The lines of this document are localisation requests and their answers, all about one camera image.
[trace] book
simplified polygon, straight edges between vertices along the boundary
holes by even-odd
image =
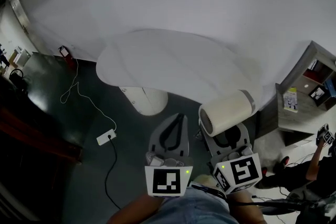
[[[298,113],[298,97],[297,89],[295,87],[291,87],[287,92],[284,93],[283,107],[286,110]]]
[[[316,59],[313,60],[313,62],[310,63],[308,69],[309,70],[314,70],[314,68],[315,68],[315,66],[316,66],[317,63],[318,63],[318,61]]]
[[[327,79],[324,83],[324,87],[327,88],[330,92],[331,97],[336,97],[336,91],[332,79]]]

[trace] power cable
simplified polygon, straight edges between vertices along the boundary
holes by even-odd
[[[284,194],[282,191],[281,191],[281,187],[279,187],[279,191],[282,195],[286,196],[286,198],[288,198],[288,195]]]
[[[257,198],[257,199],[260,199],[260,200],[263,200],[263,201],[265,201],[265,199],[274,201],[274,199],[272,199],[272,198],[260,197],[260,196],[257,196],[257,195],[253,195],[252,198]]]
[[[264,199],[270,199],[270,200],[273,200],[273,199],[271,199],[271,198],[265,198],[265,197],[258,197],[258,196],[255,196],[255,198],[257,198],[257,199],[260,199],[260,200],[262,200],[262,201],[265,201]],[[279,218],[279,216],[278,215],[275,215],[283,224],[286,224],[281,218]]]
[[[298,163],[290,163],[290,164],[287,164],[285,167],[288,167],[289,165],[292,165],[292,164],[295,164],[295,166],[299,165]]]
[[[302,163],[305,161],[306,158],[308,158],[309,156],[312,156],[312,155],[314,155],[314,154],[315,154],[315,153],[311,153],[311,154],[308,154],[308,155],[306,155],[306,156],[304,156],[304,157],[302,157],[302,158],[299,158],[299,159],[298,159],[297,161],[295,161],[294,163],[287,164],[286,167],[289,166],[289,165],[291,165],[291,164],[299,165],[297,162],[300,161],[301,159],[303,159],[303,160],[301,161],[301,163],[300,163],[300,164],[302,164]]]
[[[107,192],[107,179],[108,179],[108,177],[109,177],[109,175],[110,175],[112,169],[114,168],[114,166],[115,166],[115,164],[116,164],[116,162],[117,162],[117,160],[118,160],[117,150],[115,149],[114,143],[113,143],[112,140],[111,140],[111,135],[108,135],[108,138],[109,138],[109,140],[110,140],[110,142],[111,142],[111,145],[113,146],[113,149],[114,149],[114,162],[113,162],[111,168],[109,169],[109,171],[107,172],[106,177],[105,177],[105,194],[107,195],[107,197],[109,197],[109,199],[111,200],[111,202],[112,202],[117,208],[119,208],[119,210],[120,210],[120,207],[119,207],[119,206],[112,200],[112,198],[110,197],[110,195],[109,195],[108,192]]]
[[[117,124],[115,123],[115,121],[114,121],[113,119],[111,119],[110,117],[106,116],[106,115],[104,114],[104,112],[102,112],[102,111],[101,111],[101,110],[94,104],[94,102],[91,100],[90,97],[88,97],[88,96],[86,96],[86,95],[83,95],[83,94],[81,94],[81,93],[79,92],[79,81],[77,81],[77,82],[74,84],[74,82],[75,82],[75,80],[76,80],[76,78],[77,78],[77,76],[78,76],[78,67],[79,67],[79,65],[78,65],[78,61],[77,61],[76,58],[75,58],[75,60],[76,60],[76,62],[77,62],[76,75],[75,75],[75,77],[74,77],[74,79],[73,79],[73,81],[72,81],[72,84],[71,84],[69,90],[67,90],[64,94],[61,95],[59,101],[60,101],[62,104],[65,104],[65,103],[68,101],[68,98],[69,98],[69,96],[70,96],[70,94],[71,94],[71,89],[72,89],[73,87],[77,86],[77,92],[78,92],[78,94],[79,94],[80,96],[82,96],[82,97],[85,97],[85,98],[89,99],[90,102],[93,104],[93,106],[94,106],[98,111],[100,111],[100,113],[101,113],[105,118],[108,118],[109,120],[111,120],[111,121],[114,123],[114,129],[113,129],[113,130],[116,131],[116,129],[117,129]],[[65,96],[66,94],[67,94],[66,99],[65,99],[65,101],[63,102],[63,101],[62,101],[62,98],[63,98],[63,96]]]
[[[113,129],[113,130],[116,131],[116,129],[117,129],[117,124],[115,123],[115,121],[114,121],[112,118],[106,116],[106,115],[104,114],[104,112],[102,112],[102,111],[95,105],[95,103],[91,100],[90,97],[88,97],[88,96],[86,96],[86,95],[83,95],[83,94],[81,94],[81,93],[79,92],[79,81],[77,81],[77,82],[74,84],[76,78],[78,77],[78,67],[79,67],[79,64],[78,64],[78,61],[77,61],[76,58],[75,58],[75,60],[76,60],[76,62],[77,62],[76,75],[75,75],[75,77],[74,77],[74,79],[73,79],[73,81],[72,81],[72,84],[71,84],[69,90],[67,90],[64,94],[61,95],[61,97],[59,98],[59,101],[60,101],[62,104],[65,104],[65,103],[68,101],[68,98],[69,98],[69,96],[70,96],[70,94],[71,94],[71,89],[72,89],[73,87],[77,86],[77,92],[78,92],[78,94],[79,94],[80,96],[82,96],[82,97],[85,97],[85,98],[89,99],[90,102],[93,104],[93,106],[94,106],[98,111],[100,111],[100,113],[101,113],[105,118],[108,118],[109,120],[111,120],[111,121],[114,123],[114,129]],[[63,101],[62,101],[62,98],[63,98],[63,96],[65,96],[66,94],[67,94],[66,99],[65,99],[65,101],[63,102]],[[113,146],[115,159],[114,159],[114,162],[113,162],[111,168],[109,169],[109,171],[107,172],[106,177],[105,177],[105,194],[107,195],[107,197],[109,197],[109,199],[111,200],[111,202],[112,202],[117,208],[120,209],[120,207],[119,207],[119,206],[112,200],[112,198],[110,197],[110,195],[109,195],[108,192],[107,192],[107,179],[108,179],[108,177],[109,177],[111,171],[113,170],[113,168],[114,168],[114,166],[115,166],[115,164],[116,164],[116,162],[117,162],[117,160],[118,160],[117,150],[115,149],[115,146],[114,146],[114,144],[113,144],[113,142],[112,142],[112,140],[111,140],[111,135],[108,135],[108,138],[109,138],[109,140],[110,140],[110,142],[111,142],[111,145]]]

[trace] person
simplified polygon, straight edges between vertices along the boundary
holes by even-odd
[[[238,202],[252,202],[246,190],[227,196]],[[142,195],[115,213],[108,224],[266,224],[257,206],[231,206],[221,198],[188,187],[182,197]]]
[[[10,63],[7,61],[7,58],[5,57],[5,49],[1,50],[1,44],[0,44],[0,64],[4,63],[6,65],[6,67],[9,67]]]
[[[294,167],[285,167],[273,176],[264,176],[256,187],[259,189],[284,187],[291,192],[311,182],[307,188],[321,198],[332,194],[336,191],[336,185],[333,183],[333,174],[330,171],[336,164],[336,157],[332,155],[319,161],[323,146],[324,140],[320,139],[311,161]]]

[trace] red device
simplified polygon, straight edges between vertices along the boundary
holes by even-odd
[[[61,46],[58,49],[59,49],[59,53],[63,56],[63,58],[65,59],[65,61],[69,65],[69,67],[72,68],[72,69],[76,69],[77,64],[76,64],[75,60],[73,59],[71,53],[67,49],[67,47]]]

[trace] black cable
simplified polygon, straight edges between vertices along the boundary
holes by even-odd
[[[280,187],[280,186],[279,186],[279,191],[280,191],[280,193],[281,193],[282,195],[284,195],[284,196],[286,196],[286,197],[288,198],[288,195],[282,193],[282,191],[281,191],[281,187]]]
[[[116,162],[117,162],[117,160],[118,160],[117,150],[115,149],[114,143],[113,143],[112,140],[111,140],[111,135],[108,135],[108,138],[109,138],[109,140],[110,140],[110,142],[111,142],[111,144],[112,144],[112,146],[113,146],[115,159],[114,159],[114,162],[113,162],[111,168],[109,169],[109,171],[107,172],[107,175],[106,175],[106,177],[105,177],[105,193],[106,193],[107,197],[109,197],[109,199],[111,200],[111,202],[112,202],[116,207],[118,207],[119,210],[120,210],[121,208],[120,208],[120,207],[119,207],[119,206],[112,200],[112,198],[110,197],[110,195],[109,195],[108,192],[107,192],[107,179],[108,179],[108,177],[109,177],[110,172],[112,171],[112,169],[114,168],[114,166],[115,166],[115,164],[116,164]]]
[[[286,194],[283,194],[281,192],[281,187],[280,187],[280,193],[282,195],[285,195],[287,197],[287,199],[286,199],[287,201],[292,201],[292,202],[297,202],[297,203],[303,204],[303,202],[300,201],[300,200],[298,200],[298,199],[290,199],[290,198],[288,198],[288,196]],[[260,199],[260,200],[263,200],[263,201],[265,201],[264,199],[271,200],[271,201],[278,201],[279,200],[279,199],[272,199],[272,198],[268,198],[268,197],[260,197],[260,196],[257,196],[257,195],[252,195],[252,198],[257,198],[257,199]]]
[[[233,200],[226,200],[229,205],[232,206],[249,206],[249,205],[259,205],[259,206],[268,206],[276,207],[282,209],[289,209],[293,211],[302,211],[303,205],[298,204],[297,202],[292,202],[290,200],[281,200],[281,201],[264,201],[264,202],[238,202]]]
[[[333,195],[336,195],[336,191],[334,191],[332,194],[328,194],[328,195],[326,195],[325,197],[322,197],[322,198],[318,199],[318,200],[313,204],[313,206],[314,206],[315,204],[317,204],[319,201],[324,200],[324,199],[327,199],[327,198],[330,198],[330,197],[333,196]]]
[[[279,218],[278,215],[276,215],[276,217],[277,217],[279,220],[281,220],[283,224],[286,224],[281,218]]]

